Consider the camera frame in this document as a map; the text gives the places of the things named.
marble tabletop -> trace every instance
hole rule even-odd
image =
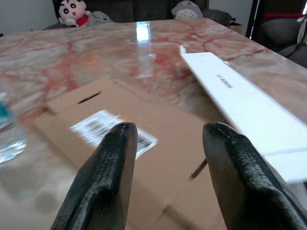
[[[49,100],[96,79],[121,79],[191,111],[224,121],[179,56],[210,51],[307,124],[307,70],[208,19],[110,24],[0,38],[0,87],[29,137],[0,165],[2,230],[49,229],[76,174],[31,122]]]

plastic bottle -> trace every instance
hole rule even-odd
[[[6,93],[0,89],[0,163],[20,154],[27,142],[25,131],[8,107]]]

plush doll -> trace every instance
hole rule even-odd
[[[172,9],[172,14],[175,19],[192,19],[203,18],[198,5],[192,1],[181,1]]]
[[[109,16],[107,16],[105,13],[102,13],[100,11],[94,11],[92,12],[92,15],[88,18],[88,25],[100,25],[100,24],[107,24],[107,23],[115,23],[113,22]]]
[[[87,25],[91,15],[83,0],[53,0],[58,21],[68,27]]]

wall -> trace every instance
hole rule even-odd
[[[52,0],[0,0],[0,33],[41,30],[57,22]]]
[[[229,13],[236,22],[243,25],[242,34],[246,34],[253,0],[210,0],[209,8]]]

gray couch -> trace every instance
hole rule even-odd
[[[200,7],[204,17],[228,25],[231,16],[222,11],[208,10],[209,0],[192,0]],[[171,9],[181,0],[86,0],[91,12],[102,11],[117,23],[172,19]],[[46,29],[64,28],[61,24]]]
[[[307,68],[307,46],[300,46],[295,51],[300,26],[301,23],[296,19],[274,19],[265,22],[260,31],[260,44]]]

